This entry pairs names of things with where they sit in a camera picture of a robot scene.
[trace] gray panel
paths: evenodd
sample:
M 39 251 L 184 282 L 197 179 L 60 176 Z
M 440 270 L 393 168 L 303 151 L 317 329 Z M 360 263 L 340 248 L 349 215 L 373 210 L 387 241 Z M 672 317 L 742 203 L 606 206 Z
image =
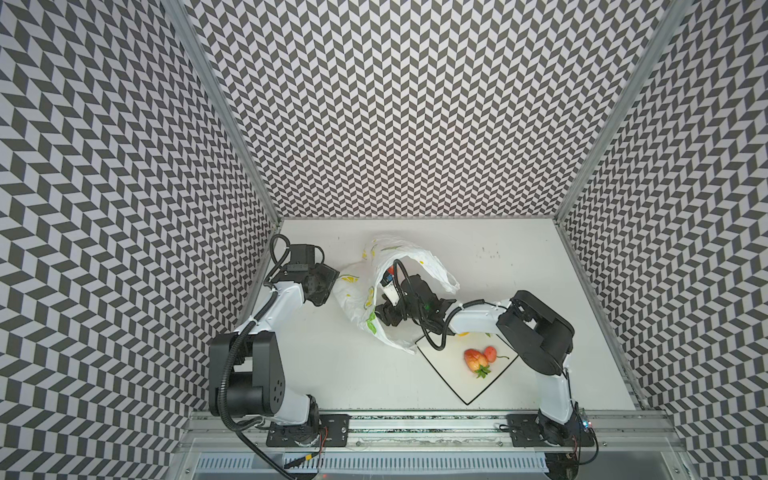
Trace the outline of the gray panel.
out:
M 286 217 L 552 215 L 669 0 L 184 0 Z
M 157 478 L 270 226 L 156 1 L 2 2 L 0 67 L 0 471 Z
M 765 478 L 765 2 L 695 2 L 564 225 L 704 478 Z

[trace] plastic bag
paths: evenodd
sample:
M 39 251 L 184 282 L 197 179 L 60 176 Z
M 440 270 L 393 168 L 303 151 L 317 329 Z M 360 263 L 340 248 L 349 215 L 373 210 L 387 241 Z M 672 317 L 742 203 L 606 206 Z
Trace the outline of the plastic bag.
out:
M 382 286 L 379 281 L 384 272 L 392 266 L 395 259 L 410 258 L 437 280 L 447 293 L 458 291 L 458 282 L 429 250 L 423 249 L 400 237 L 379 235 L 362 252 L 362 260 L 340 270 L 341 274 L 333 286 L 333 295 L 339 301 L 347 317 L 359 328 L 371 332 L 377 339 L 397 349 L 413 354 L 415 341 L 421 336 L 414 336 L 413 328 L 401 322 L 397 327 L 384 326 L 374 313 L 377 303 L 382 303 Z M 414 270 L 404 262 L 408 274 L 422 271 Z

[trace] orange object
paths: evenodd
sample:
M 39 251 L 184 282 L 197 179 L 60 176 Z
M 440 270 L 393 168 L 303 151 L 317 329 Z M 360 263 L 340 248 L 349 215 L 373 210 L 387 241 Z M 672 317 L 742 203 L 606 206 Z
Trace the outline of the orange object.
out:
M 490 363 L 493 363 L 496 361 L 496 357 L 498 356 L 498 353 L 496 352 L 495 347 L 490 346 L 485 349 L 485 351 L 483 352 L 483 355 L 485 355 L 485 358 L 488 359 Z M 509 359 L 508 356 L 503 356 L 503 355 L 501 356 L 501 358 Z
M 485 378 L 491 372 L 488 368 L 488 359 L 478 350 L 469 349 L 464 351 L 464 361 L 473 373 L 478 374 L 477 378 Z

